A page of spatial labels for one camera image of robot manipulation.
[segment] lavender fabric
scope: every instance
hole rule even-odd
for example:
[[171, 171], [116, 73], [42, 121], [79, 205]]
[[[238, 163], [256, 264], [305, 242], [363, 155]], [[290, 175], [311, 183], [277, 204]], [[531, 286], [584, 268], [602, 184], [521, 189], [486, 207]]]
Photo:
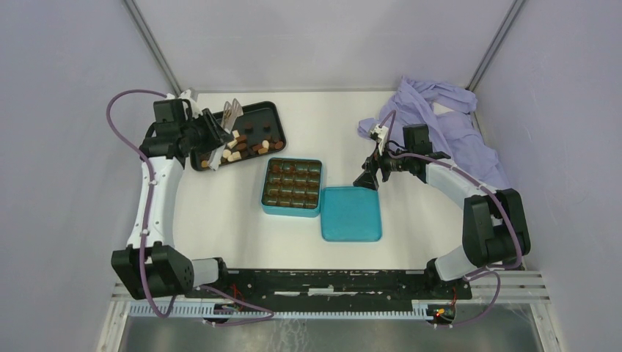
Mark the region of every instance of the lavender fabric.
[[[454, 111], [435, 115], [434, 102]], [[425, 123], [430, 130], [434, 151], [446, 152], [458, 166], [478, 180], [497, 188], [508, 188], [508, 178], [497, 152], [484, 144], [481, 134], [473, 127], [469, 114], [477, 104], [474, 93], [452, 84], [403, 77], [398, 91], [380, 110], [378, 118], [383, 119], [393, 109], [397, 111], [391, 140], [401, 145], [403, 126]], [[369, 138], [367, 132], [377, 123], [380, 120], [373, 118], [360, 121], [359, 135]]]

